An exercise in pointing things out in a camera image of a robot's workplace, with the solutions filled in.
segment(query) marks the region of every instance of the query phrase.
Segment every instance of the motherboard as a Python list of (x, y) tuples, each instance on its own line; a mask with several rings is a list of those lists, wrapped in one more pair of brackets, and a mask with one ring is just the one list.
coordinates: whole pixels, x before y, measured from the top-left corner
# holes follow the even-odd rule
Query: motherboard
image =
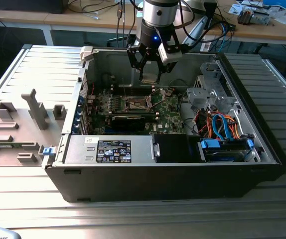
[(97, 135), (180, 134), (178, 109), (173, 89), (102, 89), (87, 97), (88, 128)]

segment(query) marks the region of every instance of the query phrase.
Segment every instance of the white cable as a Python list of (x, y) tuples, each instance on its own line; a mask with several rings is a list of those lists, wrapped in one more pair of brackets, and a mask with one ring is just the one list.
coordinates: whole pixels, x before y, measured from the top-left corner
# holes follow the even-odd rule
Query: white cable
[(280, 5), (269, 5), (269, 6), (277, 6), (277, 7), (280, 7), (280, 8), (282, 8), (282, 9), (286, 10), (286, 8), (285, 8), (285, 7), (280, 6)]
[(88, 17), (91, 17), (91, 18), (94, 18), (94, 19), (96, 19), (96, 20), (99, 20), (99, 17), (98, 17), (98, 16), (91, 16), (91, 15), (88, 15), (88, 14), (86, 14), (86, 13), (84, 13), (84, 15), (86, 15), (86, 16), (88, 16)]

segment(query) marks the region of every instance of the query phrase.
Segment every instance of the white plastic part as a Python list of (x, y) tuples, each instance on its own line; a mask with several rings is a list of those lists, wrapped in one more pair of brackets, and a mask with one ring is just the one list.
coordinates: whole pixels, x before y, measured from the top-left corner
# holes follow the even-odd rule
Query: white plastic part
[(163, 43), (158, 47), (159, 56), (161, 57), (161, 61), (164, 65), (172, 62), (177, 62), (182, 57), (182, 52), (178, 51), (175, 53), (167, 53), (165, 51)]
[(92, 46), (83, 46), (80, 51), (80, 58), (81, 61), (87, 61), (90, 60), (93, 53), (93, 47)]

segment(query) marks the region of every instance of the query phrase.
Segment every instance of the table leg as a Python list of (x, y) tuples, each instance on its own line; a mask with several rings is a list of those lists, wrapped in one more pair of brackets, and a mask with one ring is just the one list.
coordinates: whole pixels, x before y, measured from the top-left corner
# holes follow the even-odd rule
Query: table leg
[(51, 35), (51, 27), (49, 25), (45, 25), (42, 29), (45, 41), (48, 46), (53, 46), (53, 40)]

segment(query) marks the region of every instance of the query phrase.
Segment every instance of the floor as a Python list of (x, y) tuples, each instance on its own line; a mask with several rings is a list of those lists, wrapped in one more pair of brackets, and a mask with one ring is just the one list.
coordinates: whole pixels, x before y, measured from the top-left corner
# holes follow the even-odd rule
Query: floor
[[(69, 46), (86, 45), (85, 42), (95, 46), (106, 46), (107, 39), (114, 37), (113, 34), (67, 31), (54, 31), (53, 35), (57, 45)], [(40, 30), (0, 27), (0, 77), (20, 51), (22, 43), (44, 45), (45, 40)], [(256, 43), (242, 43), (238, 52), (252, 54), (256, 47)], [(283, 71), (286, 65), (286, 49), (283, 46), (270, 44), (260, 50), (260, 55), (269, 59), (280, 72)]]

